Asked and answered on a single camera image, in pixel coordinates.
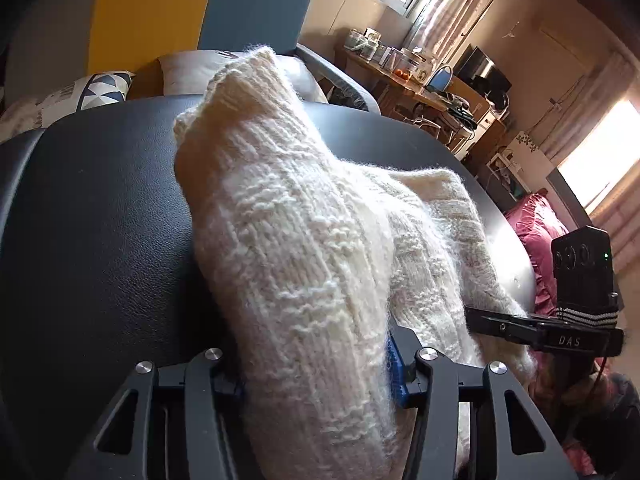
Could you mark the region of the blue triangle pattern cushion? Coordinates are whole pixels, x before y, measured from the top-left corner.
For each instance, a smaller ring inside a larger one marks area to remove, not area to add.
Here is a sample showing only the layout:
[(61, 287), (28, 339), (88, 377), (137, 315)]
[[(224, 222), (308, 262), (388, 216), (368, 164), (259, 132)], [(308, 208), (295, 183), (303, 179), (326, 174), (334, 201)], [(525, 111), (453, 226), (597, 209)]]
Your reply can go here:
[(47, 96), (15, 102), (1, 117), (1, 142), (30, 130), (47, 129), (61, 118), (82, 110), (125, 102), (135, 76), (128, 70), (95, 73)]

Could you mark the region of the pink ruffled bedding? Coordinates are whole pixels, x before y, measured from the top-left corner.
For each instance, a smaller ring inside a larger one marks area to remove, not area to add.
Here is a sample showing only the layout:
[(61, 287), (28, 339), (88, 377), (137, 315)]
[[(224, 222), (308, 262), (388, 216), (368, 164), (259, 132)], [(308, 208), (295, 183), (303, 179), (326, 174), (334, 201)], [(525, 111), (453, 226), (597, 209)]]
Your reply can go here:
[(551, 242), (568, 233), (544, 194), (522, 198), (506, 213), (516, 236), (523, 244), (536, 278), (534, 312), (555, 316), (556, 281), (553, 275)]

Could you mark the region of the beige patterned curtain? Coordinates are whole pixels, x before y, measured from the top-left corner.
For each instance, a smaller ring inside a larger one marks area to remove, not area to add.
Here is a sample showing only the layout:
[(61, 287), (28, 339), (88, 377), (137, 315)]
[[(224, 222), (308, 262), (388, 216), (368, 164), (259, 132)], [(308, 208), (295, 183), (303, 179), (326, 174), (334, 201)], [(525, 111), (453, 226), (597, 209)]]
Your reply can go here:
[(413, 24), (402, 46), (446, 61), (483, 0), (418, 0)]

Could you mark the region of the wooden side table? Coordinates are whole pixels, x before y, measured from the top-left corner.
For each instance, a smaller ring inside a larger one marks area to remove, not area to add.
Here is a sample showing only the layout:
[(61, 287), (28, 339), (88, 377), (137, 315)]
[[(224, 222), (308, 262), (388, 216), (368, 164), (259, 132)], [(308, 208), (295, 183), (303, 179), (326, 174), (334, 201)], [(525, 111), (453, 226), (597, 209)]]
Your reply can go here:
[(339, 68), (354, 63), (374, 78), (371, 91), (384, 116), (402, 122), (412, 122), (431, 133), (448, 150), (462, 160), (471, 155), (484, 162), (506, 134), (506, 125), (498, 118), (485, 99), (472, 106), (476, 128), (465, 128), (454, 117), (452, 102), (437, 92), (424, 89), (414, 80), (405, 80), (393, 72), (386, 72), (378, 63), (341, 46), (334, 48), (334, 60)]

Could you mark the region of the black television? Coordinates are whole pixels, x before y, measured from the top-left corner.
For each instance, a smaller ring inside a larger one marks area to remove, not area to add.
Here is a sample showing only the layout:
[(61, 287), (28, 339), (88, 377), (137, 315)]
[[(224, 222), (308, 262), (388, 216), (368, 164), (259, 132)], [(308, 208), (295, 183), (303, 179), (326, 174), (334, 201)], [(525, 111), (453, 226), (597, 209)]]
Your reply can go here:
[(454, 66), (454, 74), (484, 96), (498, 112), (503, 112), (509, 107), (508, 92), (512, 87), (511, 81), (480, 47), (466, 47)]

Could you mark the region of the cream knitted sweater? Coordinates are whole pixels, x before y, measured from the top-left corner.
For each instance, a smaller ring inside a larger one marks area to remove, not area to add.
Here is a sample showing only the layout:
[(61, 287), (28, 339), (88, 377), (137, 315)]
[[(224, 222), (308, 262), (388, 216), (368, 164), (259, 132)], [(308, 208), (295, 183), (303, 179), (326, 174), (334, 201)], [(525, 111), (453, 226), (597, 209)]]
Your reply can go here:
[(457, 174), (336, 158), (280, 72), (268, 87), (217, 82), (174, 131), (195, 258), (238, 345), (266, 478), (400, 477), (414, 416), (390, 393), (390, 321), (454, 362), (532, 380), (526, 348), (466, 327), (465, 308), (521, 308)]

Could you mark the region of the glass jars on table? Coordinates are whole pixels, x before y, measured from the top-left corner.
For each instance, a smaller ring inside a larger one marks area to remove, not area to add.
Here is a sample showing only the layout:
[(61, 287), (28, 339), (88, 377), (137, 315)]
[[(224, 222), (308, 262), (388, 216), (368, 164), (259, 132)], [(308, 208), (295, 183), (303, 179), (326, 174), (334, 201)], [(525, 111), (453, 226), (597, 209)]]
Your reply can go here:
[(434, 60), (406, 48), (397, 49), (382, 43), (382, 35), (368, 27), (364, 32), (349, 29), (343, 47), (356, 53), (383, 72), (393, 74), (405, 81), (411, 79), (425, 84), (434, 70)]

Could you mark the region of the blue folding chair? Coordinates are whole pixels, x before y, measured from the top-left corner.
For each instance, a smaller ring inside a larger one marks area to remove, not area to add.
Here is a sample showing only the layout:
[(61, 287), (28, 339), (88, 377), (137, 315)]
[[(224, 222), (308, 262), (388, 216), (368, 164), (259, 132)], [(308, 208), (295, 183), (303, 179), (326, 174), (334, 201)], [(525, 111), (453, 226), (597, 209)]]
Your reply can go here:
[(425, 89), (429, 92), (445, 92), (452, 79), (452, 68), (449, 65), (442, 65), (427, 81)]

